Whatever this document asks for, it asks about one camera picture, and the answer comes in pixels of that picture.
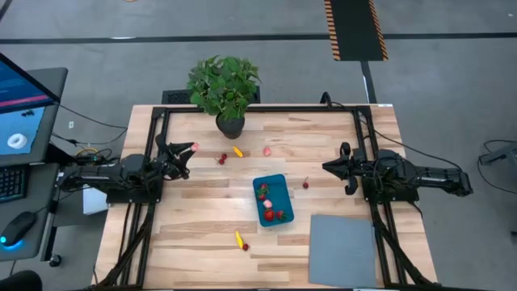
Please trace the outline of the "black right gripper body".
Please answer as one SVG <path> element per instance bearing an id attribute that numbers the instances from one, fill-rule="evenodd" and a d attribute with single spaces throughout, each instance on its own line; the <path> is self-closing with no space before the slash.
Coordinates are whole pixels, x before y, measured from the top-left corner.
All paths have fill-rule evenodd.
<path id="1" fill-rule="evenodd" d="M 373 178 L 374 162 L 368 161 L 364 150 L 360 148 L 352 149 L 348 142 L 343 142 L 340 146 L 340 157 L 348 157 L 350 159 L 348 170 L 351 175 L 356 178 L 369 177 Z"/>

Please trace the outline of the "black aluminium table frame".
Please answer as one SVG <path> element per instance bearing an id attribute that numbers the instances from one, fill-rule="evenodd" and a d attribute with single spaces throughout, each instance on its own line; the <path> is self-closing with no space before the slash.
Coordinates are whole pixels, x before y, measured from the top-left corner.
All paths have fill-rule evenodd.
<path id="1" fill-rule="evenodd" d="M 322 104 L 255 104 L 243 134 L 225 138 L 212 116 L 191 105 L 136 105 L 128 122 L 124 154 L 146 150 L 150 131 L 169 142 L 194 141 L 187 180 L 168 182 L 154 212 L 147 251 L 137 251 L 124 281 L 144 289 L 290 289 L 309 287 L 311 217 L 328 214 L 368 219 L 361 192 L 322 169 L 338 157 L 342 142 L 366 141 L 364 117 L 386 135 L 381 145 L 399 150 L 400 132 L 390 106 L 358 106 L 353 112 Z M 233 151 L 236 146 L 243 157 Z M 263 150 L 269 147 L 271 155 Z M 217 161 L 227 154 L 225 164 Z M 284 175 L 294 220 L 262 227 L 253 180 Z M 309 188 L 302 184 L 308 177 Z M 249 245 L 241 249 L 238 231 Z"/>

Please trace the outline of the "computer monitor blue screen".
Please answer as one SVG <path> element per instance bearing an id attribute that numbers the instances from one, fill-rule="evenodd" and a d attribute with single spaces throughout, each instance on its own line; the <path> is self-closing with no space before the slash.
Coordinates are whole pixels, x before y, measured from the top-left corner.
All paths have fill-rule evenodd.
<path id="1" fill-rule="evenodd" d="M 68 70 L 54 91 L 0 53 L 0 167 L 43 162 Z"/>

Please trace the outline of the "black hazard-striped floor mat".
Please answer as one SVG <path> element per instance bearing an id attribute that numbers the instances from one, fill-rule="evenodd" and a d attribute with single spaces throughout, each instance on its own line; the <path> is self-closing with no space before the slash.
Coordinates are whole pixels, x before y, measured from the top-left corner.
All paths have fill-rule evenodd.
<path id="1" fill-rule="evenodd" d="M 336 61 L 387 61 L 374 0 L 324 0 L 330 46 Z"/>

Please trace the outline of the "black desk support bar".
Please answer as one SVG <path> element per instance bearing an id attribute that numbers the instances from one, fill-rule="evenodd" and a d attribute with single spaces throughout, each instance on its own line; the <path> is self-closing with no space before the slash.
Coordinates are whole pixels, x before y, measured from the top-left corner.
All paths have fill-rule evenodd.
<path id="1" fill-rule="evenodd" d="M 72 162 L 74 159 L 69 156 L 65 151 L 61 150 L 52 143 L 48 144 L 44 161 L 46 163 L 58 163 L 61 166 L 65 166 Z"/>

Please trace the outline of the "grey square container lid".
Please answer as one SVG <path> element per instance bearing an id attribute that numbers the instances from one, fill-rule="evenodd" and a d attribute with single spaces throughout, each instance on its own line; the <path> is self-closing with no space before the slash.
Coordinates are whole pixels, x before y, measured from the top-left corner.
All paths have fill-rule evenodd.
<path id="1" fill-rule="evenodd" d="M 375 287 L 372 223 L 358 218 L 313 215 L 309 238 L 309 282 L 343 288 Z"/>

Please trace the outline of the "black office chair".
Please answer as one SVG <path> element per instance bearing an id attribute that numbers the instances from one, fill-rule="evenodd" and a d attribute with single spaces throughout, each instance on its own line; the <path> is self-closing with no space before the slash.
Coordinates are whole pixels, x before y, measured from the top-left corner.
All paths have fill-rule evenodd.
<path id="1" fill-rule="evenodd" d="M 42 291 L 40 276 L 31 270 L 17 272 L 0 280 L 0 291 Z"/>

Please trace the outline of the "black computer mouse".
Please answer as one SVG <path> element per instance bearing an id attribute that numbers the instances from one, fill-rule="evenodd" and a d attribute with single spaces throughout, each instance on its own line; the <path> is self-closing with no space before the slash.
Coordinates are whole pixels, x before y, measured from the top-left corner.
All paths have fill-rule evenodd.
<path id="1" fill-rule="evenodd" d="M 36 214 L 22 212 L 10 221 L 0 234 L 0 243 L 4 247 L 13 247 L 20 242 L 25 234 L 35 225 Z"/>

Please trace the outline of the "green potted plant black pot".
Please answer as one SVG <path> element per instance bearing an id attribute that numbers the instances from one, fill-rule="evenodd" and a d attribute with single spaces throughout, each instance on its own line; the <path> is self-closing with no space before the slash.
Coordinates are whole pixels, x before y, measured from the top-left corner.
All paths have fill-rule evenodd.
<path id="1" fill-rule="evenodd" d="M 248 105 L 257 95 L 259 68 L 246 58 L 214 56 L 188 73 L 190 101 L 210 116 L 228 139 L 241 136 Z"/>

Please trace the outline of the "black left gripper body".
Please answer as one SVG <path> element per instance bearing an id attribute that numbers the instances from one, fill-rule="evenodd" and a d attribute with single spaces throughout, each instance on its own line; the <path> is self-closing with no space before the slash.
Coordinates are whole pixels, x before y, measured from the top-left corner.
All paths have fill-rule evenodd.
<path id="1" fill-rule="evenodd" d="M 177 166 L 179 164 L 185 164 L 187 166 L 188 161 L 179 161 L 177 159 L 177 155 L 179 153 L 171 153 L 169 151 L 170 143 L 166 143 L 166 138 L 163 133 L 159 133 L 155 137 L 155 142 L 158 146 L 158 156 L 153 160 L 153 165 L 162 175 L 168 176 L 169 180 L 182 178 L 179 174 Z"/>

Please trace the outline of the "blue plastic tupperware container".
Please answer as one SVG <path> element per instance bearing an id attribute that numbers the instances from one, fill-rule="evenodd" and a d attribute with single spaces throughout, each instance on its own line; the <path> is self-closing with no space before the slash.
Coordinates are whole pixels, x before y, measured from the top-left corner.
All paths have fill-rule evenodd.
<path id="1" fill-rule="evenodd" d="M 275 220 L 274 221 L 265 221 L 264 220 L 264 211 L 266 208 L 263 205 L 263 201 L 258 200 L 259 194 L 259 188 L 260 186 L 265 183 L 269 187 L 269 193 L 266 194 L 266 200 L 270 200 L 272 202 L 271 209 L 275 211 Z M 282 224 L 286 224 L 289 222 L 292 222 L 294 220 L 294 212 L 292 208 L 292 203 L 287 187 L 287 182 L 282 174 L 277 175 L 269 175 L 269 176 L 263 176 L 258 177 L 253 180 L 253 189 L 254 189 L 254 195 L 255 195 L 255 204 L 256 208 L 258 210 L 258 220 L 259 224 L 262 227 L 272 227 L 272 226 L 278 226 Z M 277 216 L 276 212 L 279 210 L 283 210 L 288 218 L 285 221 L 280 221 Z"/>

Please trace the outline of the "white box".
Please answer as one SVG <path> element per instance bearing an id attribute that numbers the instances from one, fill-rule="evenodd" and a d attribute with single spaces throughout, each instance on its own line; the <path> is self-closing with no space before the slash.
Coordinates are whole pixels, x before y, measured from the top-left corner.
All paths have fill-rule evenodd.
<path id="1" fill-rule="evenodd" d="M 85 215 L 107 210 L 107 194 L 96 188 L 84 188 L 82 190 L 82 209 Z"/>

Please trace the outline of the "grey computer desk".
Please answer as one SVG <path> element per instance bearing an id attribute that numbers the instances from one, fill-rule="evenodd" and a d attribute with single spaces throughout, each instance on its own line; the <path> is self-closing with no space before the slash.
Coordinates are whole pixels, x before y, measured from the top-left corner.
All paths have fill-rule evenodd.
<path id="1" fill-rule="evenodd" d="M 22 212 L 36 213 L 35 225 L 20 242 L 11 247 L 5 247 L 0 243 L 0 262 L 33 258 L 40 253 L 40 248 L 44 244 L 48 217 L 45 206 L 54 194 L 59 168 L 57 159 L 50 156 L 52 147 L 49 144 L 58 108 L 57 105 L 45 108 L 30 153 L 0 155 L 0 168 L 29 166 L 26 197 L 0 204 L 0 234 L 7 224 Z"/>

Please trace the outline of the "black perforated floor grate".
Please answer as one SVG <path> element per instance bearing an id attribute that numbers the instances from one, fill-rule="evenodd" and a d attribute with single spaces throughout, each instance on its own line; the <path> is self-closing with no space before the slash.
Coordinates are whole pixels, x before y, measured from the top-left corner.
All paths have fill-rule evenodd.
<path id="1" fill-rule="evenodd" d="M 162 92 L 161 104 L 190 104 L 189 90 L 169 90 Z"/>

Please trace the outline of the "grey stand foot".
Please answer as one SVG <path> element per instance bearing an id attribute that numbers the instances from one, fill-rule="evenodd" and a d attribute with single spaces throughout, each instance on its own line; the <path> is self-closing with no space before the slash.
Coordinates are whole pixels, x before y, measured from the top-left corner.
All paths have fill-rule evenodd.
<path id="1" fill-rule="evenodd" d="M 517 142 L 512 142 L 499 150 L 480 157 L 482 165 L 490 165 L 503 159 L 506 159 L 513 167 L 517 167 Z"/>

